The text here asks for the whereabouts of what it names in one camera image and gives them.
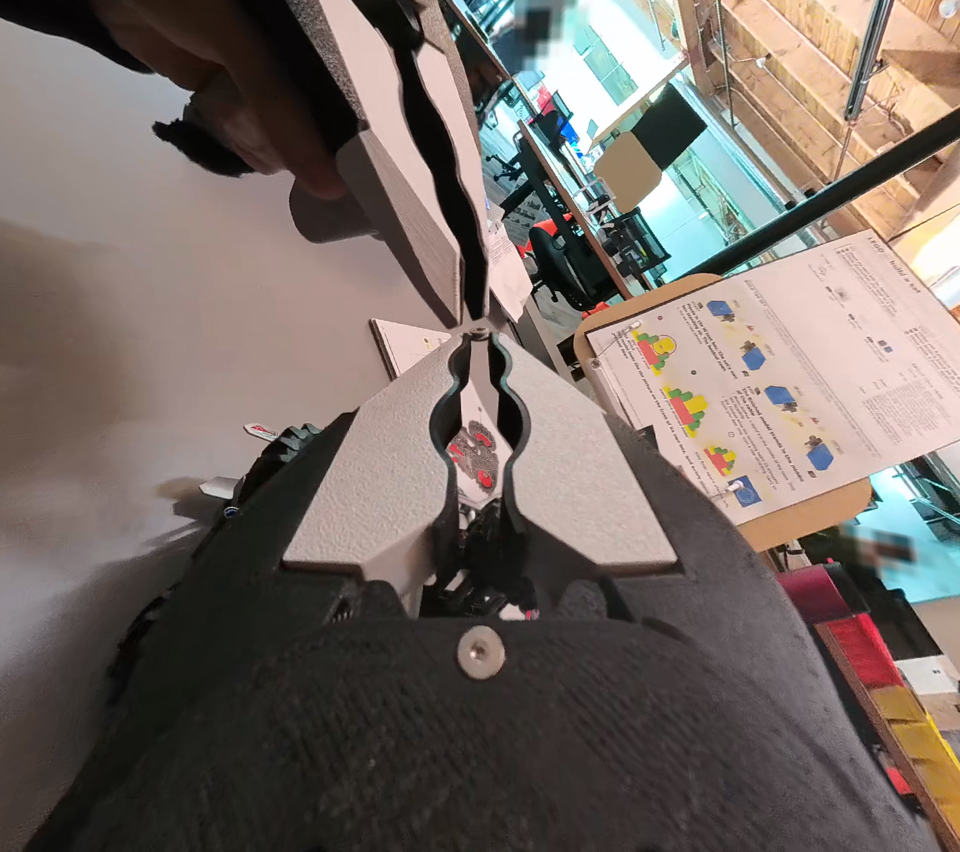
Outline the grey desk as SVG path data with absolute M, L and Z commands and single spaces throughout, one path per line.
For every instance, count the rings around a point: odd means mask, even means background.
M 186 93 L 2 24 L 2 850 L 90 751 L 104 673 L 261 443 L 388 383 L 371 318 L 442 324 L 378 240 L 314 245 L 292 179 L 152 134 Z

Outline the white paper bag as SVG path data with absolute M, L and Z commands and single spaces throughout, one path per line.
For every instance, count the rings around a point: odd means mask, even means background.
M 491 206 L 486 211 L 485 221 L 486 318 L 494 328 L 502 328 L 507 322 L 518 322 L 533 291 L 530 274 L 517 246 L 508 236 L 501 219 L 491 217 L 491 213 L 499 212 L 498 206 Z

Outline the row of coloured bins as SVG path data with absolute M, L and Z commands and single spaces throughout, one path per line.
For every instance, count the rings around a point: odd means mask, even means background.
M 839 563 L 776 573 L 854 728 L 941 850 L 958 850 L 958 668 L 900 592 L 863 592 Z

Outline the black office chair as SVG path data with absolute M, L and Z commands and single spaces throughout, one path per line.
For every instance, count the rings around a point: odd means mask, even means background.
M 586 314 L 613 298 L 618 287 L 570 214 L 565 221 L 570 224 L 572 245 L 556 222 L 546 219 L 530 227 L 523 249 L 535 264 L 533 291 L 546 287 L 553 300 L 561 295 L 572 308 Z

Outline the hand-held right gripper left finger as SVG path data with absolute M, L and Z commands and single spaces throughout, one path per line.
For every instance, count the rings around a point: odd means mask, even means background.
M 417 590 L 459 528 L 457 468 L 471 341 L 453 336 L 359 407 L 282 557 L 287 567 Z

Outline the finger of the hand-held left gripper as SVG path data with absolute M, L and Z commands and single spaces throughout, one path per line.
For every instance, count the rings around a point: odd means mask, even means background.
M 473 112 L 464 109 L 452 65 L 440 48 L 423 42 L 395 54 L 404 118 L 452 248 L 450 312 L 456 321 L 479 320 L 489 311 L 490 254 Z
M 318 0 L 358 103 L 359 129 L 336 153 L 343 180 L 421 297 L 462 323 L 462 257 L 433 175 L 414 143 L 391 47 L 353 0 Z

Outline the person's left hand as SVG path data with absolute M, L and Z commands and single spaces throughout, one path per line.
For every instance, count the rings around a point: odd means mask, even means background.
M 314 196 L 347 191 L 306 105 L 235 0 L 91 0 L 113 38 L 187 89 L 228 76 L 280 166 Z

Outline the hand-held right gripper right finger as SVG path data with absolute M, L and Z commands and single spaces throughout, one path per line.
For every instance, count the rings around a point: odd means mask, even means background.
M 678 556 L 606 415 L 511 339 L 488 341 L 507 525 L 531 577 L 671 570 Z

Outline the black metal pole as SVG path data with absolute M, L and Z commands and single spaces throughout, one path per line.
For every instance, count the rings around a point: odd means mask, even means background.
M 951 146 L 959 139 L 959 109 L 913 133 L 874 159 L 822 188 L 810 198 L 786 210 L 773 221 L 685 272 L 688 278 L 699 273 L 725 275 L 760 256 L 814 222 L 861 198 Z

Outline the black red toy monster truck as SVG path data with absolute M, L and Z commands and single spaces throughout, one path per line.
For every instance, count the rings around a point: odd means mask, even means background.
M 261 456 L 253 463 L 246 475 L 240 480 L 228 480 L 222 477 L 201 484 L 200 491 L 207 497 L 221 498 L 222 510 L 213 528 L 218 529 L 224 522 L 232 521 L 243 510 L 248 499 L 252 498 L 261 486 L 282 469 L 294 462 L 297 456 L 321 434 L 321 429 L 311 423 L 301 427 L 289 427 L 278 433 L 257 423 L 245 426 L 245 431 L 255 438 L 267 442 Z M 469 489 L 458 485 L 460 534 L 458 548 L 463 550 L 472 535 L 478 535 L 479 516 L 491 500 L 488 493 L 491 487 L 480 486 L 481 497 L 478 500 L 467 496 Z M 423 615 L 475 616 L 495 615 L 506 621 L 536 621 L 541 611 L 535 607 L 535 596 L 531 585 L 521 585 L 517 594 L 519 603 L 510 602 L 510 597 L 497 592 L 492 586 L 474 588 L 471 573 L 467 569 L 467 560 L 458 558 L 456 575 L 446 585 L 438 585 L 436 577 L 428 579 L 419 594 L 417 611 Z

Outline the white instruction booklet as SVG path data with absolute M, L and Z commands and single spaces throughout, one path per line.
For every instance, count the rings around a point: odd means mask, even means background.
M 379 318 L 371 319 L 369 327 L 390 379 L 399 378 L 450 339 L 446 332 Z M 464 386 L 459 396 L 461 428 L 446 451 L 457 470 L 462 508 L 478 511 L 501 494 L 503 470 L 512 449 L 474 382 Z

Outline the wooden instruction poster board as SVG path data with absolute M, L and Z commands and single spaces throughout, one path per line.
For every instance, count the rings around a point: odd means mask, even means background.
M 958 321 L 873 231 L 585 320 L 574 353 L 758 552 L 854 518 L 959 438 Z

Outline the tan black board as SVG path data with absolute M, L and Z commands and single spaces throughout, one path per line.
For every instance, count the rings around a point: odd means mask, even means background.
M 664 171 L 706 128 L 678 88 L 667 83 L 633 126 L 605 148 L 594 176 L 618 212 L 628 213 L 660 185 Z

